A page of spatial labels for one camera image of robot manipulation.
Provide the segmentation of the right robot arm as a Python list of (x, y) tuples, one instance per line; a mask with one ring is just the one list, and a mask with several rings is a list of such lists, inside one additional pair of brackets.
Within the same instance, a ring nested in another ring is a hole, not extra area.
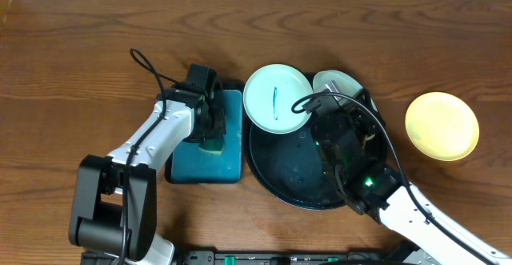
[(395, 149), (377, 111), (360, 102), (304, 105), (314, 116), (310, 131), (338, 194), (359, 215), (398, 232), (440, 264), (509, 264), (511, 258), (439, 210), (406, 177), (390, 167)]

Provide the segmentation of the green yellow sponge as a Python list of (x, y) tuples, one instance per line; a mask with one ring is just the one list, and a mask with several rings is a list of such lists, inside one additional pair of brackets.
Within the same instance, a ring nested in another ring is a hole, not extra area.
[(224, 138), (206, 139), (199, 144), (198, 148), (212, 155), (221, 155), (225, 146)]

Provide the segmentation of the light blue plate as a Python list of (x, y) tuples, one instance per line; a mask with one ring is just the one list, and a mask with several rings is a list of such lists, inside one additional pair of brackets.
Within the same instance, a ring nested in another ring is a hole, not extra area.
[(313, 93), (305, 75), (292, 66), (270, 64), (256, 70), (247, 80), (243, 104), (250, 120), (273, 134), (288, 134), (300, 129), (310, 116), (295, 114), (295, 102)]

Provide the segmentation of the yellow plate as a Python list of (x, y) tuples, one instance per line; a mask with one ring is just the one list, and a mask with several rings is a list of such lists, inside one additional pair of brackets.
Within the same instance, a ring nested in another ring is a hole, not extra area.
[(471, 108), (444, 92), (418, 96), (407, 108), (405, 128), (419, 151), (440, 161), (465, 158), (477, 146), (480, 133)]

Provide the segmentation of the light green plate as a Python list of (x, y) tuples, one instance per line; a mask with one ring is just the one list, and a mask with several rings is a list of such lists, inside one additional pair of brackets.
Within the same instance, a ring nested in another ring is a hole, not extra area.
[[(318, 72), (313, 78), (312, 85), (314, 93), (335, 91), (350, 95), (352, 98), (360, 96), (363, 90), (363, 86), (358, 81), (340, 70), (324, 70)], [(337, 106), (330, 102), (329, 97), (326, 97), (323, 98), (323, 100), (329, 103), (328, 106), (320, 106), (318, 109), (313, 109), (310, 113), (314, 114), (316, 117), (320, 117), (335, 108), (339, 108), (354, 118), (354, 113), (358, 112), (358, 108), (350, 100), (339, 97), (333, 97), (333, 99), (337, 100)]]

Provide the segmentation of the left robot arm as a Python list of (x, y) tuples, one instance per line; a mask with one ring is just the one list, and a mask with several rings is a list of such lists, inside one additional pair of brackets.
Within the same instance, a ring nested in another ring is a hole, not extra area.
[(226, 135), (226, 93), (170, 88), (148, 119), (107, 156), (87, 155), (78, 166), (68, 238), (112, 257), (116, 264), (170, 263), (174, 245), (157, 234), (156, 179), (182, 143), (192, 168), (204, 143)]

